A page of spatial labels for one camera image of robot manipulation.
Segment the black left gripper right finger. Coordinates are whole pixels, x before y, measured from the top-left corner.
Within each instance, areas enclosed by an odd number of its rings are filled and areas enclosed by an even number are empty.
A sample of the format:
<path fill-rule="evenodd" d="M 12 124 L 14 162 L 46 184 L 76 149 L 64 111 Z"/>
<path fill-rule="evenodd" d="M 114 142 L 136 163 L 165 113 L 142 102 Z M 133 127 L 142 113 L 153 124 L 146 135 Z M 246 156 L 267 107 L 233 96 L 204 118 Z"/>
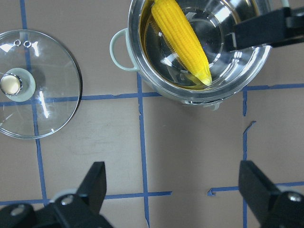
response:
<path fill-rule="evenodd" d="M 304 226 L 304 195 L 275 185 L 252 161 L 240 162 L 238 189 L 262 228 Z"/>

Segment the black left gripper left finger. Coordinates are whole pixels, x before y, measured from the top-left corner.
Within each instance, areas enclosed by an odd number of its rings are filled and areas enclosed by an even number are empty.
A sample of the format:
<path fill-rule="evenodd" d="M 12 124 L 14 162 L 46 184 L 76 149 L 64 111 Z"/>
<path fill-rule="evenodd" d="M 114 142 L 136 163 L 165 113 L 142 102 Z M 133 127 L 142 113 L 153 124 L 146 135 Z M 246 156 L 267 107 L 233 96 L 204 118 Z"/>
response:
<path fill-rule="evenodd" d="M 106 195 L 103 161 L 94 162 L 75 193 L 58 196 L 44 208 L 34 210 L 26 203 L 16 203 L 0 210 L 2 228 L 110 228 L 100 214 Z"/>

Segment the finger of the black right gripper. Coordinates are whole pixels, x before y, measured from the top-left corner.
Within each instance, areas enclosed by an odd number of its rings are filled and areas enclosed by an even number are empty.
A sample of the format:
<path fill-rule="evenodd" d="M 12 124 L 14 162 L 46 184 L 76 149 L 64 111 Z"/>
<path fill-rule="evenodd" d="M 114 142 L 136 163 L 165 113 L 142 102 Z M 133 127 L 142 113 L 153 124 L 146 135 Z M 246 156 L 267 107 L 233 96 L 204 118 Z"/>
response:
<path fill-rule="evenodd" d="M 278 48 L 303 41 L 304 8 L 283 7 L 234 25 L 225 36 L 225 47 L 227 51 L 265 45 Z"/>

